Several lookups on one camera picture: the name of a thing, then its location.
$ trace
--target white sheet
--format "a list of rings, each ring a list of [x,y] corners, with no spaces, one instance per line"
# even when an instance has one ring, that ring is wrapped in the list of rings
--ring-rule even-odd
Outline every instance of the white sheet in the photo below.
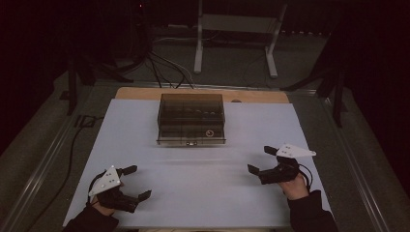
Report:
[[[152,195],[134,214],[116,212],[129,228],[274,228],[289,226],[286,197],[278,185],[260,184],[248,164],[277,165],[263,146],[284,142],[308,148],[292,104],[224,103],[226,144],[170,148],[157,145],[159,101],[112,100],[64,225],[84,207],[92,179],[110,165],[138,170],[121,181],[125,195]],[[312,158],[300,158],[322,190]]]

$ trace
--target sleeve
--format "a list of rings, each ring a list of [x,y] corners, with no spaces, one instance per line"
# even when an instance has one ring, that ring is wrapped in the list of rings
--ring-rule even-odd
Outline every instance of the sleeve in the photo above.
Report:
[[[322,209],[320,190],[298,200],[288,200],[288,205],[290,224],[295,232],[337,232],[333,215]]]
[[[69,221],[63,232],[112,232],[118,222],[118,219],[104,216],[93,207],[87,206]]]

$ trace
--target floor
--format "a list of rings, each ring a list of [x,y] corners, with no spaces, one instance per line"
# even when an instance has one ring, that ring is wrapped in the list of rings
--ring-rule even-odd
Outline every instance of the floor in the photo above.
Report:
[[[268,76],[264,44],[228,43],[217,39],[205,43],[203,69],[193,74],[195,41],[189,38],[158,37],[154,52],[184,67],[195,88],[251,89],[277,91],[308,76],[326,39],[281,35],[274,51],[278,78]],[[127,60],[118,60],[126,64]],[[175,86],[182,75],[164,65],[159,70]],[[148,61],[124,73],[134,83],[116,82],[100,72],[95,86],[80,87],[79,104],[67,116],[68,103],[60,101],[67,90],[67,74],[55,80],[55,91],[29,124],[0,157],[1,231],[59,231],[70,206],[82,169],[93,148],[101,121],[79,134],[78,115],[101,117],[122,86],[159,87]],[[161,81],[162,87],[169,87]],[[319,82],[288,93],[298,113],[340,231],[410,231],[410,204],[350,91],[345,89],[343,128],[332,120],[332,99],[318,99]],[[190,87],[187,81],[182,88]],[[73,166],[67,183],[44,213]],[[278,231],[291,231],[288,228]]]

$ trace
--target dark background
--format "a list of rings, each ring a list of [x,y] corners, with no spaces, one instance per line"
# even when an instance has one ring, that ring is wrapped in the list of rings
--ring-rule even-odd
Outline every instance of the dark background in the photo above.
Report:
[[[204,12],[269,15],[278,1],[205,1]],[[316,70],[337,65],[348,54],[345,85],[379,140],[407,193],[410,192],[409,86],[410,6],[408,1],[288,1],[282,33],[329,37]],[[197,2],[2,1],[0,7],[0,153],[53,92],[53,80],[67,69],[67,50],[75,48],[112,63],[114,36],[131,19],[166,27],[196,24]]]

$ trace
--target transparent plastic box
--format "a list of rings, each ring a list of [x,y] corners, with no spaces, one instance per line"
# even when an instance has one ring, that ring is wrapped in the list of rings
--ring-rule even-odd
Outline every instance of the transparent plastic box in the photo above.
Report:
[[[162,94],[158,114],[160,145],[224,144],[222,95]]]

